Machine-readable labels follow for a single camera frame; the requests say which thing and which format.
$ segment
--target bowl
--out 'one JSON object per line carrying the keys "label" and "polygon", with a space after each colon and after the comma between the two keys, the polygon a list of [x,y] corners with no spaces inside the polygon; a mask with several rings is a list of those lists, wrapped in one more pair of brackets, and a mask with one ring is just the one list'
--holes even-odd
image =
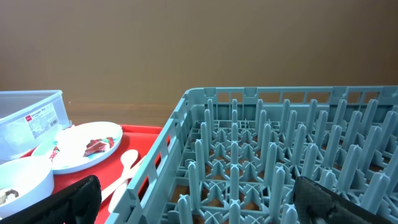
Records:
{"label": "bowl", "polygon": [[25,157],[0,165],[0,189],[12,188],[19,196],[0,205],[6,218],[51,195],[54,189],[52,163],[46,157]]}

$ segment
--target white utensil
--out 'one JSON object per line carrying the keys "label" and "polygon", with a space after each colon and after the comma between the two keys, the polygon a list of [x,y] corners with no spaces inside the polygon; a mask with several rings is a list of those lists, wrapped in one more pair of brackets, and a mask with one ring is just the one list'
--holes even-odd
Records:
{"label": "white utensil", "polygon": [[134,175],[138,171],[138,168],[142,164],[144,159],[145,159],[145,156],[133,168],[129,169],[125,174],[120,176],[119,179],[115,180],[111,185],[109,185],[107,188],[105,188],[101,192],[101,196],[102,196],[101,203],[104,202],[105,199],[107,199],[112,194],[112,192],[114,192],[121,184],[123,184],[123,182],[125,180],[128,180],[128,179],[134,177]]}
{"label": "white utensil", "polygon": [[[123,165],[123,171],[122,171],[122,176],[126,174],[126,172],[131,169],[131,166],[135,163],[135,161],[138,158],[138,151],[135,149],[130,149],[127,150],[122,154],[120,157],[120,161],[122,162]],[[119,200],[121,199],[124,191],[127,188],[127,184],[129,183],[128,180],[125,180],[113,193],[113,196],[111,198],[111,201],[109,203],[108,211],[110,213],[113,212],[114,208],[118,204]]]}

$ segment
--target spoon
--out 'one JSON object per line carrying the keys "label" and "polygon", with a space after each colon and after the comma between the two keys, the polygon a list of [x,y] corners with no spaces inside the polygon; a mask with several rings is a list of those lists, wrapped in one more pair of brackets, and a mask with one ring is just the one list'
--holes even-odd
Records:
{"label": "spoon", "polygon": [[[122,176],[126,174],[126,172],[131,168],[131,166],[135,163],[138,158],[138,152],[135,149],[127,150],[120,157],[120,161],[123,165]],[[118,204],[119,200],[123,196],[124,191],[127,189],[128,180],[125,180],[113,193],[112,199],[109,203],[108,211],[110,213],[113,212],[114,208]]]}
{"label": "spoon", "polygon": [[102,202],[104,202],[111,194],[114,192],[125,180],[128,180],[130,178],[133,178],[136,172],[138,171],[139,166],[142,164],[144,161],[145,156],[131,169],[126,171],[122,176],[119,177],[119,179],[115,180],[111,185],[109,185],[107,188],[105,188],[101,192],[102,196]]}

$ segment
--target white label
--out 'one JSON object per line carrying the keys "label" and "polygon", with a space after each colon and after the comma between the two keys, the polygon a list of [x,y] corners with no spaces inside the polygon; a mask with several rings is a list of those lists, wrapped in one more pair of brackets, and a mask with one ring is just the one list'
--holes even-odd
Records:
{"label": "white label", "polygon": [[25,120],[35,139],[58,123],[58,117],[52,103],[27,115]]}

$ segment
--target dish rack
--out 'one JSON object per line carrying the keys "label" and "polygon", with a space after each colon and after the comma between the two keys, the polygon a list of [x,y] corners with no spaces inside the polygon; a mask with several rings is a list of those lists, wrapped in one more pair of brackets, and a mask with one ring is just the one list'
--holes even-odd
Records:
{"label": "dish rack", "polygon": [[301,175],[398,223],[397,122],[398,86],[188,90],[106,223],[297,223]]}

